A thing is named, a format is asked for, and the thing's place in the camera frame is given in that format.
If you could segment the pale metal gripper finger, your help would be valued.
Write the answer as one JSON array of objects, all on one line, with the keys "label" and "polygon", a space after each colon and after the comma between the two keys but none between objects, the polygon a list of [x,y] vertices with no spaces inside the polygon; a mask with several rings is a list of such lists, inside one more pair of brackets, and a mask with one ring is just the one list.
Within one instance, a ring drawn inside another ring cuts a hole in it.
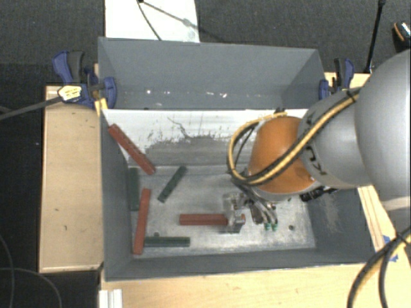
[{"label": "pale metal gripper finger", "polygon": [[228,234],[239,234],[245,224],[245,216],[234,216],[227,225]]},{"label": "pale metal gripper finger", "polygon": [[228,192],[223,195],[223,207],[227,218],[239,218],[247,197],[242,192]]}]

